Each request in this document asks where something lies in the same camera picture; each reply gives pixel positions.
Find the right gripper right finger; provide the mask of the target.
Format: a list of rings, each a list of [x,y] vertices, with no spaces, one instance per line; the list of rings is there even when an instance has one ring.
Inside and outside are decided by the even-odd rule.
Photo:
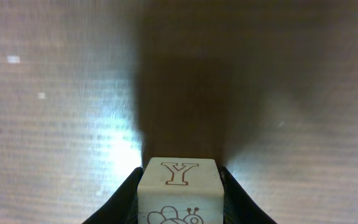
[[[224,224],[277,224],[224,167],[218,167],[224,187]]]

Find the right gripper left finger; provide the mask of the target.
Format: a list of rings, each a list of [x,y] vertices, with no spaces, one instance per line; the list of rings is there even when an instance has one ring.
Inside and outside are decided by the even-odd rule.
[[[137,186],[144,173],[136,167],[108,201],[83,224],[138,224]]]

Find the white block blue side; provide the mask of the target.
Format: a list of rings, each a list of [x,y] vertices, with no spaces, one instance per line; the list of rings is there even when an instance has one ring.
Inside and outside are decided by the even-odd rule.
[[[212,159],[151,158],[137,197],[139,224],[224,223],[224,188]]]

